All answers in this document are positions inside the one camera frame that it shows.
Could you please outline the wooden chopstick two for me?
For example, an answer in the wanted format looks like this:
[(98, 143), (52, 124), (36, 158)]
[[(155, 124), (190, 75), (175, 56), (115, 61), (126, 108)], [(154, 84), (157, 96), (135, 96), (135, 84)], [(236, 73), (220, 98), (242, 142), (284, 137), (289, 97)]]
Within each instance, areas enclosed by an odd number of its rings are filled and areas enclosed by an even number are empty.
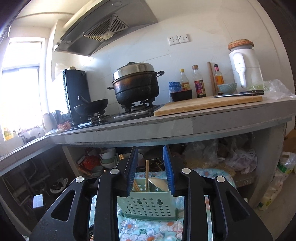
[(141, 189), (139, 188), (139, 186), (138, 186), (138, 184), (137, 184), (137, 182), (136, 182), (135, 179), (133, 180), (133, 190), (135, 192), (141, 192)]

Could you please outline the green plastic utensil caddy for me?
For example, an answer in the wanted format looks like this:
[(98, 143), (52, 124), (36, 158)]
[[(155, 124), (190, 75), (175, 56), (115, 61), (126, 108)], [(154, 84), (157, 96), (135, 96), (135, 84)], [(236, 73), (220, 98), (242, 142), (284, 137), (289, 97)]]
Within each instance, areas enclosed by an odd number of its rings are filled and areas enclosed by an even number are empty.
[(128, 197), (117, 197), (123, 215), (128, 218), (150, 221), (176, 221), (178, 210), (170, 191), (152, 186), (145, 190), (145, 180), (137, 179), (139, 192), (131, 191)]

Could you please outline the wooden chopstick one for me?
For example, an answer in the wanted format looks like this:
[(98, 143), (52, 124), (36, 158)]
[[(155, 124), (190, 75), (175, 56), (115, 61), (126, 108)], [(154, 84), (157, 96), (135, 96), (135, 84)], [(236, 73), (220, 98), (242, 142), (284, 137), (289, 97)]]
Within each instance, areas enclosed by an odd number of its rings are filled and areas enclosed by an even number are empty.
[(145, 192), (149, 192), (149, 160), (145, 161)]

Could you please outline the kitchen knife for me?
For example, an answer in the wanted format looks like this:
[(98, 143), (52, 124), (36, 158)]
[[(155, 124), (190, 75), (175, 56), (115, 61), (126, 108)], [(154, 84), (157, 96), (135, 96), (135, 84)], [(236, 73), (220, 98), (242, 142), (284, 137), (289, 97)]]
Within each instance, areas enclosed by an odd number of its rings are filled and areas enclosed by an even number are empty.
[(244, 92), (240, 92), (237, 94), (222, 94), (222, 95), (216, 95), (212, 98), (222, 98), (222, 97), (239, 97), (239, 96), (259, 96), (264, 95), (264, 90), (248, 90)]

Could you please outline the floral turquoise table cloth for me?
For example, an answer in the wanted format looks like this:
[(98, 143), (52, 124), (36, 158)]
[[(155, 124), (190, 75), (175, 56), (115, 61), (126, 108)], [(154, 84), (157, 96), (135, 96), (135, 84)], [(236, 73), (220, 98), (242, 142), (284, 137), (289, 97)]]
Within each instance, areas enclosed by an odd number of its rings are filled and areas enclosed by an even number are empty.
[[(195, 168), (199, 175), (214, 179), (216, 176), (224, 176), (230, 184), (236, 188), (233, 176), (224, 170), (213, 168)], [(165, 171), (150, 172), (149, 177), (166, 179)], [(207, 221), (208, 221), (208, 240), (213, 240), (211, 213), (208, 196), (205, 195)], [(145, 221), (124, 216), (121, 208), (117, 204), (117, 218), (120, 240), (181, 240), (183, 231), (184, 217), (184, 196), (174, 197), (177, 208), (178, 219), (176, 221)], [(94, 224), (94, 214), (96, 206), (96, 195), (92, 197), (89, 226)]]

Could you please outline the wooden cutting board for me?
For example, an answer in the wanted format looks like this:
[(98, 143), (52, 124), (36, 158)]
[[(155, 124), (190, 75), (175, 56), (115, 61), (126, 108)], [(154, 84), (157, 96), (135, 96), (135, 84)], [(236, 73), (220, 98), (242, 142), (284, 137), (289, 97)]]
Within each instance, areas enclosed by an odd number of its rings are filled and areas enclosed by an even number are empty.
[(166, 116), (178, 113), (187, 113), (210, 108), (220, 108), (231, 105), (263, 101), (262, 95), (258, 96), (233, 96), (233, 97), (203, 97), (184, 101), (167, 103), (154, 111), (154, 116)]

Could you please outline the black wok pan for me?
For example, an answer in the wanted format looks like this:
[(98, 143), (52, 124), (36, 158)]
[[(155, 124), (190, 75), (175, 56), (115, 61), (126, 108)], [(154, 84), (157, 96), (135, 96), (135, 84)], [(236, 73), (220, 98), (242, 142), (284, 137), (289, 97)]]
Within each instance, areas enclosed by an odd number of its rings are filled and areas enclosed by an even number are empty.
[(104, 114), (108, 105), (108, 99), (87, 101), (84, 97), (78, 96), (82, 104), (75, 106), (74, 109), (79, 115), (94, 116), (96, 113)]

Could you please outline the yellow cap sauce bottle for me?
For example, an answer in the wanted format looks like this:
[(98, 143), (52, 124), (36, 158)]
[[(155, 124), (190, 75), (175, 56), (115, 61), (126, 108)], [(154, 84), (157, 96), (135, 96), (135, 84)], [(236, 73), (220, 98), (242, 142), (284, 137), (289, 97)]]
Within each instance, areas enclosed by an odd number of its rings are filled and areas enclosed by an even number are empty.
[(188, 79), (187, 76), (185, 75), (185, 71), (184, 71), (184, 69), (180, 69), (180, 74), (181, 74), (181, 80), (180, 80), (180, 83), (181, 83), (181, 88), (182, 88), (182, 90), (183, 90), (183, 91), (190, 90), (191, 87), (190, 87), (189, 79)]

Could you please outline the wooden rolling pin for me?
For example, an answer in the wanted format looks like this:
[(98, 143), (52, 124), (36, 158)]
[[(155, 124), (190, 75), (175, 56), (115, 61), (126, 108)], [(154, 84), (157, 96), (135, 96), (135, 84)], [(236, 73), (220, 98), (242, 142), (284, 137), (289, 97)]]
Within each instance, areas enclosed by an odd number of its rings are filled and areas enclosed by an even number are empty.
[(209, 72), (209, 76), (210, 76), (210, 80), (211, 80), (211, 85), (212, 85), (212, 91), (213, 91), (213, 95), (217, 95), (217, 89), (216, 89), (216, 81), (213, 75), (213, 71), (212, 71), (212, 66), (211, 66), (211, 62), (208, 61), (207, 62), (207, 67), (208, 67), (208, 72)]

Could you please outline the grey concrete counter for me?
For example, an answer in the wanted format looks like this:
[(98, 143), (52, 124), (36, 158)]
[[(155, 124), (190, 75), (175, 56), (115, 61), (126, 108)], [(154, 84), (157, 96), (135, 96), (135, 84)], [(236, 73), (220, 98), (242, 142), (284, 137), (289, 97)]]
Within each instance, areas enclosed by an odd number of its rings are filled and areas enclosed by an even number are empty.
[(294, 98), (265, 98), (255, 103), (73, 129), (39, 138), (1, 158), (1, 174), (55, 145), (132, 147), (194, 142), (263, 130), (287, 123), (293, 116)]

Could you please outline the white plastic bag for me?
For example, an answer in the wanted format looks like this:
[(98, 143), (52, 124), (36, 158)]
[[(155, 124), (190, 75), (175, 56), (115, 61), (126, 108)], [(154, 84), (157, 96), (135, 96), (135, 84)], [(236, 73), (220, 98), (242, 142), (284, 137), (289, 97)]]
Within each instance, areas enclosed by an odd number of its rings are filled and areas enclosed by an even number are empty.
[(282, 152), (273, 178), (258, 204), (259, 210), (267, 210), (282, 190), (284, 181), (295, 168), (295, 153)]

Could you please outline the black splash guard panel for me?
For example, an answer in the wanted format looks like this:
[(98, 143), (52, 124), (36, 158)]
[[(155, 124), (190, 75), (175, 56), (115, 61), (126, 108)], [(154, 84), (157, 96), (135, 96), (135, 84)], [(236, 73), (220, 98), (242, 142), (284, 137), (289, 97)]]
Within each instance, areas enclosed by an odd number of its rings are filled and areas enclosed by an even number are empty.
[(74, 107), (81, 105), (82, 102), (78, 100), (78, 96), (84, 97), (90, 101), (90, 94), (86, 72), (83, 70), (63, 70), (63, 84), (67, 111), (70, 115), (70, 121), (74, 126), (88, 122), (87, 115), (79, 115)]

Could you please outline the orange label sauce bottle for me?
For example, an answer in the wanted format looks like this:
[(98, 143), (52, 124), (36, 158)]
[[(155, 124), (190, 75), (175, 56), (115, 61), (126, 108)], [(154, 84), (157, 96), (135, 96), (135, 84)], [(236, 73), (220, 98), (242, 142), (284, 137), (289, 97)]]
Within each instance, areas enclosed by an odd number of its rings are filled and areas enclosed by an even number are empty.
[(215, 69), (215, 74), (214, 74), (214, 76), (215, 76), (215, 80), (216, 80), (216, 84), (217, 84), (217, 86), (219, 86), (219, 85), (223, 85), (223, 84), (224, 84), (223, 75), (222, 75), (222, 73), (220, 72), (217, 63), (214, 64), (214, 69)]

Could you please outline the white water kettle jug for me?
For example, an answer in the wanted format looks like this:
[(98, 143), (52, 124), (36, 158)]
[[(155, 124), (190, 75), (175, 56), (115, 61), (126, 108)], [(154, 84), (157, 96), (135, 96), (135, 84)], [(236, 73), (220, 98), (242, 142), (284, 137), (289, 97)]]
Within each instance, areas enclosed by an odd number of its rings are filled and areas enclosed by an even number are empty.
[(228, 44), (237, 92), (263, 88), (261, 68), (253, 47), (254, 43), (248, 39), (240, 39)]

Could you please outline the grey range hood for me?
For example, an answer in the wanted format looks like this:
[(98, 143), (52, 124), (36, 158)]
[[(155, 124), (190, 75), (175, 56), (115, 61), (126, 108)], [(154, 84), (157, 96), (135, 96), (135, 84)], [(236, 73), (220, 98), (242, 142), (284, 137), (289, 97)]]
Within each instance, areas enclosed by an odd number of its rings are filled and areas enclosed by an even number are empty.
[(55, 51), (91, 56), (113, 41), (157, 22), (146, 1), (100, 1), (71, 24)]

